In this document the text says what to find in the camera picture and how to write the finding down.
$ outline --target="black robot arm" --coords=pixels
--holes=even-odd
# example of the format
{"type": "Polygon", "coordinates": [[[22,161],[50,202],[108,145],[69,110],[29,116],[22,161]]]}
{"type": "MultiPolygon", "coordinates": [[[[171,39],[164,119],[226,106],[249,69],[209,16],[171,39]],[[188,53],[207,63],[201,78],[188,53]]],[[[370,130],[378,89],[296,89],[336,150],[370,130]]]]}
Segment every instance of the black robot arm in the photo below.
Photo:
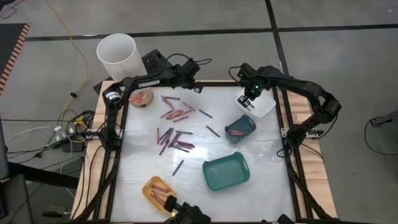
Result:
{"type": "Polygon", "coordinates": [[[201,93],[202,86],[196,83],[193,78],[200,69],[196,61],[190,58],[183,66],[176,64],[170,67],[170,69],[167,72],[163,72],[162,69],[160,72],[152,75],[127,77],[121,82],[113,83],[103,92],[102,97],[106,106],[107,118],[105,121],[106,126],[100,130],[99,139],[105,149],[116,150],[120,147],[121,142],[115,132],[116,114],[135,90],[152,85],[163,85],[172,88],[180,86],[201,93]]]}
{"type": "Polygon", "coordinates": [[[260,67],[255,70],[247,63],[243,63],[238,77],[240,78],[239,83],[244,87],[244,95],[238,101],[244,107],[250,105],[249,100],[254,100],[260,96],[262,90],[270,90],[273,86],[285,88],[309,100],[313,111],[311,117],[301,124],[294,124],[286,133],[285,140],[291,149],[296,149],[301,145],[307,131],[319,124],[327,124],[333,121],[341,109],[339,101],[320,85],[287,77],[272,66],[260,67]]]}

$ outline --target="teal plastic tray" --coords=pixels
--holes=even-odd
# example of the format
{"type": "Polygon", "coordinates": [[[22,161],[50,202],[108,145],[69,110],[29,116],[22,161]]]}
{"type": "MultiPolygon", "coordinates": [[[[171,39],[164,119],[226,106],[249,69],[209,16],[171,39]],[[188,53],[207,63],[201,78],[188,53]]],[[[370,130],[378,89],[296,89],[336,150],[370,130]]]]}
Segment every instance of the teal plastic tray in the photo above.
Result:
{"type": "Polygon", "coordinates": [[[207,186],[213,191],[227,189],[250,179],[250,170],[240,152],[203,163],[207,186]]]}
{"type": "Polygon", "coordinates": [[[240,140],[246,138],[249,134],[251,134],[254,130],[256,130],[257,126],[254,121],[248,115],[242,115],[239,119],[237,119],[232,124],[225,126],[225,134],[228,137],[229,141],[232,143],[237,143],[240,140]],[[235,136],[228,134],[229,130],[233,131],[241,131],[246,133],[244,136],[235,136]]]}

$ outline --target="black floor stripe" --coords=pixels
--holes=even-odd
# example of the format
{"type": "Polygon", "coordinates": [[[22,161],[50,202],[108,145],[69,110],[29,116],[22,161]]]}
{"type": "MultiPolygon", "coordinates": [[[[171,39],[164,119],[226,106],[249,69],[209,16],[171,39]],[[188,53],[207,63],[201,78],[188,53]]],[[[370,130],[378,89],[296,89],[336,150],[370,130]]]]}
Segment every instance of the black floor stripe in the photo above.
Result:
{"type": "MultiPolygon", "coordinates": [[[[170,37],[181,35],[214,35],[214,34],[257,34],[272,32],[271,28],[253,28],[253,29],[218,29],[218,30],[186,30],[186,31],[171,31],[171,32],[143,32],[127,34],[131,37],[170,37]]],[[[74,35],[73,40],[93,40],[103,39],[111,34],[98,35],[74,35]]],[[[51,40],[69,40],[68,36],[56,37],[28,37],[26,41],[51,41],[51,40]]]]}
{"type": "Polygon", "coordinates": [[[326,26],[326,27],[291,27],[278,28],[278,32],[315,32],[339,30],[396,29],[398,24],[359,25],[359,26],[326,26]]]}
{"type": "MultiPolygon", "coordinates": [[[[277,23],[276,23],[276,19],[275,19],[275,15],[274,15],[274,10],[272,9],[271,0],[265,0],[265,2],[266,2],[266,6],[267,6],[269,20],[271,22],[271,27],[274,30],[272,33],[274,35],[274,40],[275,40],[275,45],[276,45],[276,49],[277,49],[277,53],[278,53],[279,62],[280,62],[280,65],[282,66],[282,72],[283,72],[284,75],[290,76],[289,75],[289,70],[287,69],[287,62],[286,62],[286,58],[285,58],[285,53],[284,53],[284,50],[283,50],[282,41],[280,40],[279,30],[277,28],[277,23]]],[[[283,96],[283,99],[284,99],[284,105],[285,105],[287,120],[289,122],[289,126],[291,127],[293,125],[293,121],[292,121],[292,114],[291,114],[291,111],[290,111],[289,98],[287,97],[286,90],[282,90],[282,96],[283,96]]],[[[297,165],[298,175],[300,176],[300,178],[303,179],[303,185],[305,187],[307,187],[307,184],[306,184],[306,181],[305,181],[303,165],[302,165],[302,161],[301,161],[301,156],[300,156],[300,151],[295,150],[294,151],[294,155],[297,158],[296,165],[297,165]]],[[[292,189],[292,186],[290,186],[290,190],[291,191],[296,191],[296,188],[294,187],[292,189]]],[[[297,196],[297,193],[296,192],[291,192],[291,193],[292,193],[293,205],[295,207],[294,208],[295,216],[296,216],[296,218],[301,218],[300,208],[299,208],[300,205],[298,203],[298,198],[294,198],[294,196],[297,196]]],[[[313,218],[312,208],[311,208],[308,200],[306,198],[304,198],[303,200],[304,200],[305,211],[307,213],[307,217],[313,218]]]]}
{"type": "MultiPolygon", "coordinates": [[[[252,28],[252,29],[217,29],[217,30],[184,30],[167,32],[142,32],[128,33],[131,37],[171,37],[182,35],[215,35],[215,34],[258,34],[268,32],[316,32],[316,31],[339,31],[339,30],[368,30],[368,29],[397,29],[398,24],[378,24],[378,25],[358,25],[358,26],[324,26],[324,27],[285,27],[276,28],[276,21],[271,21],[271,28],[252,28]]],[[[103,39],[111,34],[97,35],[73,35],[73,40],[95,40],[103,39]]],[[[28,37],[26,41],[53,41],[69,40],[69,36],[53,37],[28,37]]]]}

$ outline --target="wooden table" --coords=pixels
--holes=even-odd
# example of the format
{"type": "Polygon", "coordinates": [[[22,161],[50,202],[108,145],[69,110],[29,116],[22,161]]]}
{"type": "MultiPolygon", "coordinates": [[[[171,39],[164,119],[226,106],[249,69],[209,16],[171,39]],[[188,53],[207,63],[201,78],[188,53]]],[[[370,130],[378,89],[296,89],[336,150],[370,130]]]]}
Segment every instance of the wooden table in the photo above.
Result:
{"type": "MultiPolygon", "coordinates": [[[[229,80],[203,80],[201,82],[230,82],[229,80]]],[[[112,84],[113,81],[104,81],[101,92],[99,94],[98,98],[98,104],[96,107],[96,113],[94,117],[94,122],[93,122],[93,129],[99,128],[103,122],[104,122],[104,117],[105,117],[105,105],[102,99],[102,91],[107,89],[107,87],[112,84]]],[[[310,115],[310,107],[308,105],[308,101],[306,98],[299,96],[295,93],[288,92],[288,98],[289,98],[289,103],[290,103],[290,109],[292,112],[292,117],[294,123],[301,123],[305,121],[310,115]]],[[[284,101],[282,99],[282,94],[279,91],[279,103],[280,103],[280,109],[282,112],[282,118],[284,122],[285,127],[289,127],[288,122],[287,122],[287,115],[285,112],[285,107],[284,107],[284,101]]],[[[121,113],[122,110],[118,114],[118,124],[121,124],[121,113]]],[[[314,139],[306,139],[304,141],[304,144],[314,148],[317,150],[319,153],[320,152],[320,146],[318,143],[318,140],[314,139]]],[[[85,205],[86,205],[86,197],[87,197],[87,192],[89,190],[88,194],[88,202],[91,201],[93,196],[95,195],[96,191],[98,190],[99,182],[100,182],[100,175],[103,167],[103,161],[104,161],[104,150],[101,148],[99,152],[97,153],[96,157],[93,158],[93,155],[95,151],[97,150],[98,147],[100,147],[101,143],[100,140],[92,140],[88,143],[88,147],[86,150],[86,158],[85,158],[85,163],[86,166],[84,170],[82,170],[81,177],[83,175],[83,172],[85,173],[85,181],[83,182],[83,179],[81,178],[79,181],[79,185],[76,191],[76,196],[75,196],[75,202],[73,204],[73,210],[72,213],[75,212],[78,202],[80,200],[80,197],[83,196],[81,199],[81,204],[78,207],[76,211],[76,217],[84,210],[85,205]],[[90,185],[88,185],[88,177],[89,177],[89,171],[90,171],[90,163],[93,161],[93,167],[91,169],[91,180],[90,180],[90,185]]],[[[325,209],[325,211],[333,216],[337,217],[335,206],[333,203],[333,198],[331,196],[330,188],[329,188],[329,182],[328,178],[326,176],[326,170],[325,166],[323,164],[322,159],[306,148],[305,146],[300,147],[300,152],[301,152],[301,160],[303,164],[303,169],[304,169],[304,174],[305,174],[305,180],[307,182],[307,188],[311,192],[311,194],[314,196],[315,200],[325,209]]],[[[296,158],[294,155],[291,157],[293,164],[295,164],[296,158]]],[[[113,159],[110,160],[109,166],[108,166],[108,171],[110,170],[110,167],[113,164],[113,159]]],[[[303,196],[300,192],[299,189],[297,189],[297,195],[298,195],[298,204],[300,208],[300,213],[302,218],[306,217],[305,214],[305,205],[303,201],[303,196]]],[[[105,218],[105,211],[106,211],[106,204],[108,202],[108,196],[109,196],[109,188],[103,195],[102,201],[101,201],[101,208],[99,210],[99,218],[105,218]]]]}

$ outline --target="white plastic cup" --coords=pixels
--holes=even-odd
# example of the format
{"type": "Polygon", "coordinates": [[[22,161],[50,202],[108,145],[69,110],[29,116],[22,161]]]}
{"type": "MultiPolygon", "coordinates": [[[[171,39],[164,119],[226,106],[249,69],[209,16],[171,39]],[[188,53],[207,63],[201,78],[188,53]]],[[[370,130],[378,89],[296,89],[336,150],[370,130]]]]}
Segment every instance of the white plastic cup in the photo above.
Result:
{"type": "Polygon", "coordinates": [[[136,42],[129,35],[105,37],[97,46],[97,57],[115,81],[147,74],[136,42]]]}
{"type": "Polygon", "coordinates": [[[263,90],[261,92],[261,95],[257,97],[254,101],[250,101],[250,103],[254,106],[254,108],[248,106],[249,110],[244,108],[239,102],[238,98],[244,94],[244,88],[238,89],[235,92],[235,103],[239,108],[241,108],[251,119],[253,119],[255,122],[260,121],[270,110],[272,110],[276,102],[275,100],[270,96],[272,94],[271,91],[263,90]]]}

